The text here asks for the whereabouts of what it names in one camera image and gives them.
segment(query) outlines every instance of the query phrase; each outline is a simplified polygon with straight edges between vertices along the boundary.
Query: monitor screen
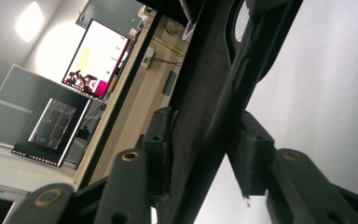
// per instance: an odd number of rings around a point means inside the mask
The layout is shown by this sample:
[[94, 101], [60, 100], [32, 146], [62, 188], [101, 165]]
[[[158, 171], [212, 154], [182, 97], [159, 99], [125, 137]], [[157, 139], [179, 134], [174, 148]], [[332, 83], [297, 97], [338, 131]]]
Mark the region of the monitor screen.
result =
[[62, 83], [103, 99], [130, 40], [91, 20]]
[[60, 85], [48, 85], [11, 152], [61, 167], [90, 102]]

